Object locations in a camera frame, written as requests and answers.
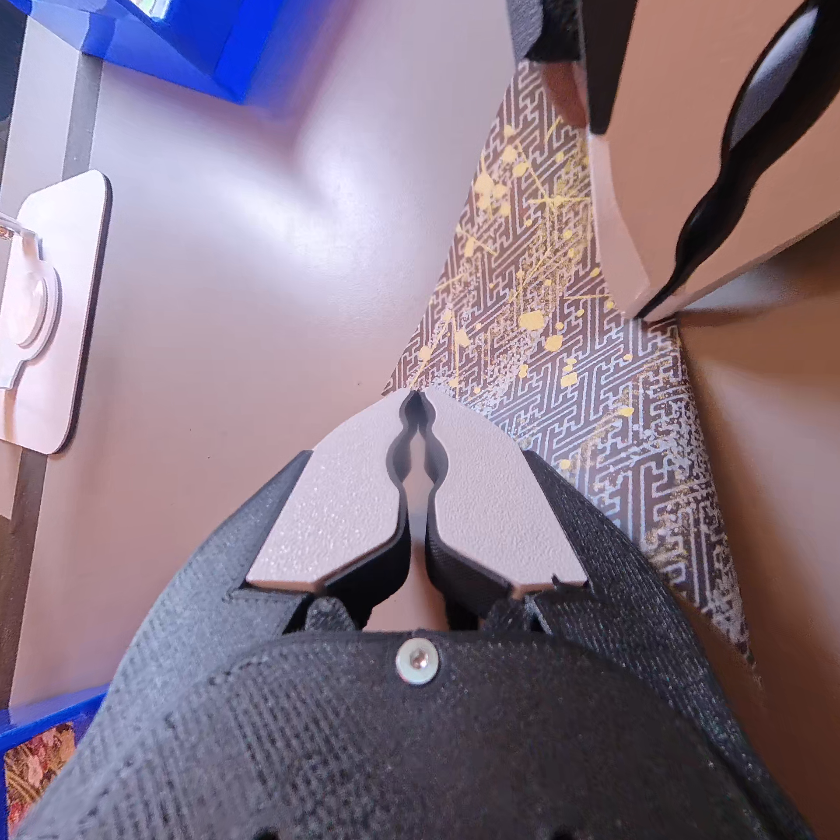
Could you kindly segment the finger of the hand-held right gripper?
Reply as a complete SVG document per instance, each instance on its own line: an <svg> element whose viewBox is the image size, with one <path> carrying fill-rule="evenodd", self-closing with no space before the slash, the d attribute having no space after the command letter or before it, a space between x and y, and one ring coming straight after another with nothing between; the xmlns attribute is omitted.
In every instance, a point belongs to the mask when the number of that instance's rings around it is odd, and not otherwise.
<svg viewBox="0 0 840 840"><path fill-rule="evenodd" d="M675 266L644 305L658 320L838 215L838 14L792 14L723 125L714 180L687 216Z"/></svg>
<svg viewBox="0 0 840 840"><path fill-rule="evenodd" d="M801 4L635 3L608 125L588 141L597 258L626 317L671 277L742 85Z"/></svg>

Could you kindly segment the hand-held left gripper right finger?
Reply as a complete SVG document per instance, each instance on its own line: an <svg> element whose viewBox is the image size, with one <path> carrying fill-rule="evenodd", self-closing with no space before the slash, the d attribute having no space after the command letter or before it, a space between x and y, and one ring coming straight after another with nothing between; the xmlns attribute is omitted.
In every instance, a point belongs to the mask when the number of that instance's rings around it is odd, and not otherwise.
<svg viewBox="0 0 840 840"><path fill-rule="evenodd" d="M455 627L498 602L585 586L588 575L520 447L441 391L421 392L429 580Z"/></svg>

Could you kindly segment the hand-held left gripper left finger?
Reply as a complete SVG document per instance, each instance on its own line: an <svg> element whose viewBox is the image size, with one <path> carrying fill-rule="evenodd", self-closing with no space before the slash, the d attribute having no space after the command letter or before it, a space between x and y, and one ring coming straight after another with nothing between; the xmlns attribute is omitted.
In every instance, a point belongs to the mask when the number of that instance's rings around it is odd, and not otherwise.
<svg viewBox="0 0 840 840"><path fill-rule="evenodd" d="M404 480L415 392L394 392L311 451L247 573L248 585L338 599L358 627L411 568Z"/></svg>

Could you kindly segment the yellow backed black patterned paper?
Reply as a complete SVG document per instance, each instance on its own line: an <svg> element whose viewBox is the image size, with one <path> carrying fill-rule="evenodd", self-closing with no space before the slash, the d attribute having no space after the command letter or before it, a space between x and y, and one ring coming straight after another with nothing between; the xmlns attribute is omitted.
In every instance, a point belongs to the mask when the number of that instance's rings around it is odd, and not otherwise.
<svg viewBox="0 0 840 840"><path fill-rule="evenodd" d="M674 318L619 311L586 134L536 65L514 73L442 274L383 394L434 386L538 452L754 664Z"/></svg>

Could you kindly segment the blue plastic bin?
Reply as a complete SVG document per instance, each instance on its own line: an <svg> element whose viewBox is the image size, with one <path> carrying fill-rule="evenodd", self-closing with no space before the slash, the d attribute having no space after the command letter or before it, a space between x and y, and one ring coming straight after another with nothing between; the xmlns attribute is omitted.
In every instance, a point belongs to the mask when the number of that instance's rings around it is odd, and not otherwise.
<svg viewBox="0 0 840 840"><path fill-rule="evenodd" d="M227 102L275 82L293 97L319 73L356 2L11 1L81 54Z"/></svg>
<svg viewBox="0 0 840 840"><path fill-rule="evenodd" d="M109 686L98 686L49 698L30 705L10 707L1 712L1 838L7 839L4 827L4 754L55 725L74 722L77 748L107 694Z"/></svg>

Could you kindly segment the person's right hand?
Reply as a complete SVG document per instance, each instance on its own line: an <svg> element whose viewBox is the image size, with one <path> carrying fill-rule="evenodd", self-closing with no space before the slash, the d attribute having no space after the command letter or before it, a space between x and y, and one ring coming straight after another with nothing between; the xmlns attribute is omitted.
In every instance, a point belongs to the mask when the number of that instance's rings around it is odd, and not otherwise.
<svg viewBox="0 0 840 840"><path fill-rule="evenodd" d="M546 62L540 65L540 70L557 116L576 129L586 129L589 111L583 62Z"/></svg>

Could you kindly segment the white stand plate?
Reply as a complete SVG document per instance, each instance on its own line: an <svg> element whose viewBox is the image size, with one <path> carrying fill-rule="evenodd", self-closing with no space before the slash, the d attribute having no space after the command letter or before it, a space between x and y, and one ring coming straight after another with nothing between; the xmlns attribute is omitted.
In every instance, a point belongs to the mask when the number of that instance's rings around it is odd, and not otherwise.
<svg viewBox="0 0 840 840"><path fill-rule="evenodd" d="M42 455L75 432L112 189L89 170L2 215L1 439Z"/></svg>

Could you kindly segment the stack of patterned papers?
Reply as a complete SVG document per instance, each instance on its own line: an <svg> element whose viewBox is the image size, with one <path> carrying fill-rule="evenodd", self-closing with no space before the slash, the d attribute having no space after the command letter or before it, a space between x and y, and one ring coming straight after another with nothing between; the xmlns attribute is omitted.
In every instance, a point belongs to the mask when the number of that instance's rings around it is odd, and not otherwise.
<svg viewBox="0 0 840 840"><path fill-rule="evenodd" d="M12 838L77 748L76 725L65 722L35 735L3 756L4 827Z"/></svg>

